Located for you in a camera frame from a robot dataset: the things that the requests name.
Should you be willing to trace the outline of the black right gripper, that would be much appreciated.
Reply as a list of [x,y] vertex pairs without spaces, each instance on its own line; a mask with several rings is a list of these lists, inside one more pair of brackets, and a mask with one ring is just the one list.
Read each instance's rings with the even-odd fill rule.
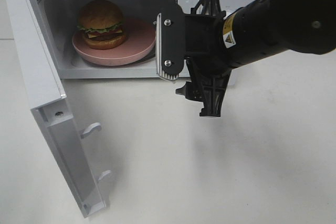
[[229,65],[225,46],[225,23],[236,13],[226,14],[220,0],[199,0],[184,15],[185,56],[190,75],[181,88],[175,90],[185,99],[201,102],[200,116],[219,118],[233,67]]

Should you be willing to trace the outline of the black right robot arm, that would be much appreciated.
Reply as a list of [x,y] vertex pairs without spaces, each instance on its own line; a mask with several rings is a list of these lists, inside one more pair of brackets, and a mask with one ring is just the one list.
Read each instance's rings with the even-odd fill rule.
[[190,81],[176,90],[203,103],[200,116],[219,117],[232,70],[293,50],[335,49],[335,0],[254,0],[232,14],[206,10],[185,17]]

